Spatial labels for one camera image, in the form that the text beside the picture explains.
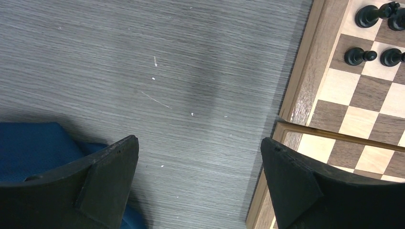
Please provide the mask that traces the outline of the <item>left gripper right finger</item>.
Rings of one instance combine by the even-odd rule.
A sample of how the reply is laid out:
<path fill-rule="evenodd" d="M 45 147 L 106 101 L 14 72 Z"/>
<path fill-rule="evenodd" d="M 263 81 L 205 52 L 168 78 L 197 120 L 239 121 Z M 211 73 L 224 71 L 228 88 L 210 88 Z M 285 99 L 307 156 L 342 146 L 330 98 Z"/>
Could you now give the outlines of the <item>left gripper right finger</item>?
<path fill-rule="evenodd" d="M 260 150 L 279 228 L 404 228 L 404 183 L 335 168 L 269 137 Z"/>

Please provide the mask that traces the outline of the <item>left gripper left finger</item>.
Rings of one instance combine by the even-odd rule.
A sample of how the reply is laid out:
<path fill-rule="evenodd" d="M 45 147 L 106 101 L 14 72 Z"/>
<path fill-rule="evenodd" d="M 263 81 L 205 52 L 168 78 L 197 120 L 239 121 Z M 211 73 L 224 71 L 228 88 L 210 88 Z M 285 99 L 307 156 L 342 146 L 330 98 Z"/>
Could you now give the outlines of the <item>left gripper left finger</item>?
<path fill-rule="evenodd" d="M 118 229 L 139 158 L 129 135 L 96 153 L 0 185 L 3 229 Z"/>

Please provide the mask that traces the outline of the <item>wooden chess board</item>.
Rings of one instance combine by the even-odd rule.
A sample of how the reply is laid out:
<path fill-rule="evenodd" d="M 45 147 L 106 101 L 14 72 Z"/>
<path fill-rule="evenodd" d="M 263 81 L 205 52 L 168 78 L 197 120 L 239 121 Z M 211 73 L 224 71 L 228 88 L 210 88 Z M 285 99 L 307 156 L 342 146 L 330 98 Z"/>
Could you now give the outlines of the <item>wooden chess board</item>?
<path fill-rule="evenodd" d="M 405 3 L 315 0 L 271 139 L 335 168 L 405 184 Z M 248 229 L 279 229 L 264 169 Z"/>

